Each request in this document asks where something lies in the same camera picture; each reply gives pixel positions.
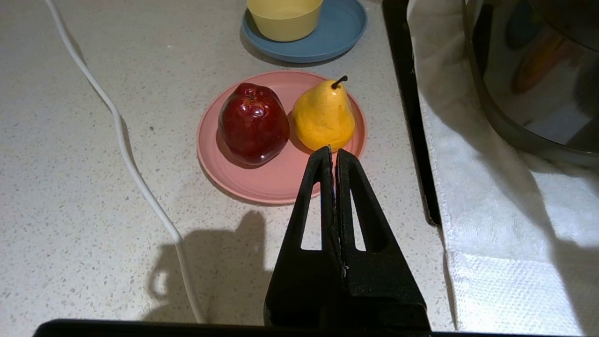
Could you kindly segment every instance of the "apple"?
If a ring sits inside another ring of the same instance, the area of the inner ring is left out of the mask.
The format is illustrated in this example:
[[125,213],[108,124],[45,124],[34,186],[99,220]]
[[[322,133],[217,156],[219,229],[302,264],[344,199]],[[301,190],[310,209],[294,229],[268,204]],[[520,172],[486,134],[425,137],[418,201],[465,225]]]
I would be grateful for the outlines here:
[[272,89],[242,83],[220,110],[219,134],[236,159],[258,166],[283,150],[289,122]]

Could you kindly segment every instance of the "yellow pear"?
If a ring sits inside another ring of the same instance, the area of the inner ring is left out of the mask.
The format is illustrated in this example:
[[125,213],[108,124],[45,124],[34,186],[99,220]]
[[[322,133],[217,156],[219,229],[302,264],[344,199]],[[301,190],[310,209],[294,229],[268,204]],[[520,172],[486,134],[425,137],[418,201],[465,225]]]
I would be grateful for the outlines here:
[[324,81],[303,93],[295,102],[295,134],[309,149],[316,151],[331,145],[337,151],[349,142],[356,127],[347,91],[341,82]]

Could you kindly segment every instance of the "yellow bowl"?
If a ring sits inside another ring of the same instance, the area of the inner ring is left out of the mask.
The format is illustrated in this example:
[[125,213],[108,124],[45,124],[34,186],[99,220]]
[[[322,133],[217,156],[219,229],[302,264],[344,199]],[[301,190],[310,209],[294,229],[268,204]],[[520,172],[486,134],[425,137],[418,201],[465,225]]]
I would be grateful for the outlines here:
[[274,41],[295,41],[316,29],[323,0],[247,0],[262,35]]

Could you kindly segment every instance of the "white towel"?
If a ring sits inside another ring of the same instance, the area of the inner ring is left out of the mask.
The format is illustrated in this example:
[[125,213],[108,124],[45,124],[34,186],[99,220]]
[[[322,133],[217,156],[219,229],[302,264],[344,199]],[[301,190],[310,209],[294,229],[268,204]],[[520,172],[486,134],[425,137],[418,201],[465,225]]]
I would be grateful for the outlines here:
[[485,119],[460,0],[408,23],[458,330],[599,335],[599,176],[519,152]]

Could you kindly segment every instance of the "cable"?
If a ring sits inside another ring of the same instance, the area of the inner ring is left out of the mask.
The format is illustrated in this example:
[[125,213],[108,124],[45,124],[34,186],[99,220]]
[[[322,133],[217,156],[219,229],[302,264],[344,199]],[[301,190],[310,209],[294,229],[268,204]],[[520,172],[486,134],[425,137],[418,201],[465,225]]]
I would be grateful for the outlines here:
[[185,249],[183,248],[181,234],[179,234],[179,231],[175,228],[175,226],[168,218],[158,201],[156,201],[156,198],[154,198],[154,195],[146,185],[146,182],[141,178],[141,175],[137,171],[137,168],[135,168],[135,165],[133,165],[133,161],[131,160],[129,152],[127,151],[125,135],[123,133],[123,125],[121,123],[121,116],[119,114],[118,109],[116,109],[116,106],[114,105],[110,97],[108,97],[106,92],[104,92],[98,81],[96,81],[96,78],[94,78],[89,69],[87,69],[87,66],[85,65],[83,60],[81,60],[81,57],[79,57],[79,55],[75,51],[75,48],[71,44],[71,40],[68,38],[66,34],[66,29],[62,23],[60,14],[58,13],[56,6],[54,5],[54,2],[52,0],[46,0],[46,4],[50,8],[50,12],[52,12],[52,18],[54,18],[54,22],[56,24],[56,27],[58,28],[58,33],[60,34],[60,37],[62,39],[62,42],[65,44],[66,49],[69,51],[69,54],[71,54],[73,60],[75,60],[75,63],[77,63],[77,65],[79,66],[79,69],[81,69],[85,77],[87,77],[89,83],[91,83],[93,88],[96,89],[98,95],[100,95],[102,100],[110,109],[110,112],[112,112],[113,114],[114,126],[116,127],[116,137],[119,142],[120,154],[123,157],[123,160],[125,160],[125,165],[127,166],[127,169],[129,169],[129,173],[131,174],[131,176],[133,176],[133,180],[137,184],[137,187],[140,188],[141,193],[150,203],[150,206],[152,207],[154,212],[156,212],[158,218],[162,220],[164,228],[166,228],[167,232],[173,238],[175,248],[177,250],[177,256],[179,258],[179,264],[181,265],[181,275],[183,277],[185,291],[187,292],[189,304],[191,305],[191,309],[193,310],[193,316],[195,316],[195,320],[198,323],[204,323],[205,321],[202,319],[202,315],[199,309],[198,298],[193,289],[193,279],[191,277],[191,274],[189,273],[189,263],[187,262],[187,255],[185,254]]

